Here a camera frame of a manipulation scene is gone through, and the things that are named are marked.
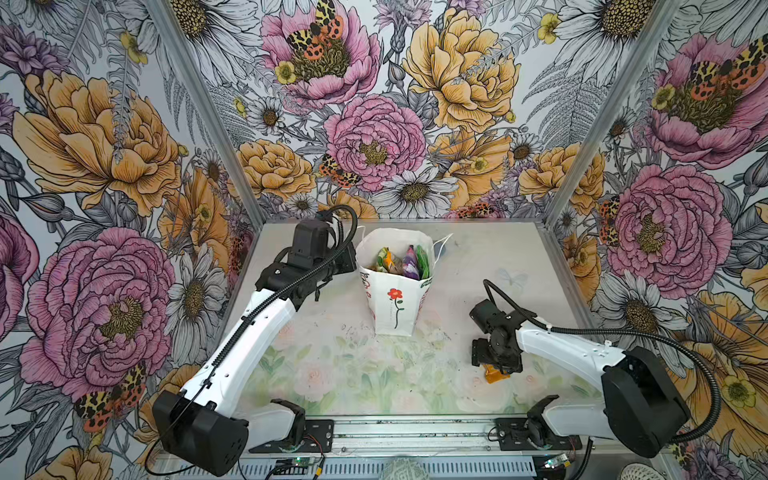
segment green packet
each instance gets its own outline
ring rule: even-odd
[[[416,246],[416,263],[419,266],[422,280],[429,278],[429,257],[421,245]]]

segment purple packet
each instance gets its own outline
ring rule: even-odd
[[[418,280],[421,278],[419,275],[419,267],[416,262],[416,252],[413,250],[413,245],[408,247],[408,253],[402,258],[402,274],[408,278]]]

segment table surface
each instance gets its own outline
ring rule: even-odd
[[[267,224],[244,285],[290,245],[294,223]],[[494,384],[471,364],[472,340],[483,337],[469,310],[485,298],[484,278],[521,306],[559,326],[576,326],[533,223],[366,223],[449,233],[434,281],[411,337],[376,335],[359,275],[334,277],[320,301],[308,299],[280,331],[240,398],[247,414],[271,399],[294,402],[307,415],[440,415],[523,413],[546,395],[596,396],[583,379],[524,354],[522,373]],[[230,325],[250,292],[236,299]]]

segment black mounting plate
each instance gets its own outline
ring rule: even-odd
[[[307,420],[304,425],[304,435],[311,435],[320,442],[323,452],[328,453],[333,447],[333,420]],[[250,453],[320,453],[318,445],[308,439],[299,445],[297,450],[286,451],[282,442],[268,442],[248,450]]]
[[[527,421],[528,419],[525,417],[496,419],[498,447],[503,452],[539,450],[538,447],[528,441],[528,427],[525,425]],[[572,437],[555,436],[554,441],[550,445],[550,449],[554,450],[581,450],[581,439],[578,435]]]

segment paper bag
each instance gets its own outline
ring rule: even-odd
[[[376,263],[376,255],[383,247],[401,259],[408,247],[421,245],[429,261],[429,278],[410,279],[407,276],[376,272],[369,267]],[[373,314],[376,334],[411,336],[416,317],[435,275],[435,248],[429,235],[417,230],[377,228],[360,241],[356,248],[357,267]]]

